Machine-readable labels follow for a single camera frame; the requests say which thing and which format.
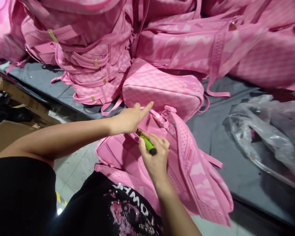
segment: cardboard box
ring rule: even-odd
[[[24,104],[14,106],[14,108],[20,108],[25,107]],[[58,125],[61,124],[61,122],[48,114],[44,114],[44,112],[41,112],[39,110],[35,110],[33,108],[28,107],[30,110],[30,113],[33,117],[33,120],[31,122],[22,122],[24,125],[36,127],[36,128],[45,128],[52,125]]]
[[[18,87],[16,87],[14,84],[10,83],[7,80],[0,79],[0,91],[5,91],[7,94],[9,94],[10,98],[24,104],[25,106],[38,110],[41,113],[47,114],[49,112],[48,106],[41,103],[34,97],[28,95]]]
[[[36,130],[38,129],[20,123],[2,121],[0,123],[0,152],[17,139]]]

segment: white floor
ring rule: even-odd
[[[50,116],[59,119],[61,122],[69,122],[68,117],[63,117],[55,112],[50,112]],[[71,197],[81,188],[84,181],[92,174],[94,164],[98,162],[95,155],[95,147],[97,142],[89,144],[75,153],[56,160],[54,170],[56,172],[56,191],[61,197],[69,202]],[[232,227],[221,226],[200,217],[192,218],[203,236],[252,236],[244,227],[233,222]]]

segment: gray table surface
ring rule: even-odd
[[[24,68],[10,72],[17,80],[27,84],[62,103],[81,112],[90,119],[100,119],[101,106],[87,106],[73,99],[74,90],[64,83],[51,84],[61,76],[57,67],[37,62],[27,63]],[[223,162],[219,173],[227,183],[233,198],[245,202],[280,221],[295,226],[295,190],[256,167],[236,146],[229,133],[227,117],[233,106],[261,94],[260,89],[240,80],[224,77],[211,87],[212,91],[228,91],[230,98],[210,97],[210,108],[194,115],[187,121],[200,149]],[[109,116],[120,112],[114,110]]]

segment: finger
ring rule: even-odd
[[[148,150],[145,146],[143,138],[141,138],[141,137],[139,137],[139,149],[142,154],[142,157],[151,156],[151,154],[148,152]]]
[[[154,102],[150,102],[147,106],[141,111],[142,119],[147,115],[147,113],[151,110]]]
[[[152,135],[155,136],[155,137],[157,137],[158,140],[159,140],[159,142],[160,142],[161,144],[164,144],[164,146],[165,146],[166,148],[169,148],[169,147],[170,147],[170,143],[169,143],[169,141],[168,141],[166,138],[163,138],[163,137],[158,136],[158,135],[156,135],[156,134],[152,134]]]
[[[163,142],[164,142],[164,146],[169,149],[169,147],[170,147],[169,141],[167,139],[165,139],[165,138],[162,138],[162,139],[163,139]]]
[[[140,110],[140,108],[141,108],[141,105],[140,105],[140,103],[136,103],[135,105],[134,105],[134,107],[133,108],[135,108],[135,109],[139,109]]]
[[[156,148],[156,150],[158,148],[161,148],[163,145],[163,142],[159,142],[156,137],[154,137],[152,134],[150,133],[146,133],[144,131],[142,131],[142,134],[147,137],[147,139],[151,142],[151,144]]]
[[[164,144],[163,139],[160,136],[158,136],[156,134],[152,134],[152,133],[150,135],[152,135],[154,138],[156,138],[160,144],[162,144],[162,145]]]

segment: green pen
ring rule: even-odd
[[[155,147],[153,146],[153,144],[151,144],[151,142],[142,134],[141,130],[137,130],[137,132],[140,134],[140,137],[143,138],[144,142],[145,142],[145,146],[147,147],[148,152],[154,156],[157,154],[157,151],[155,149]]]

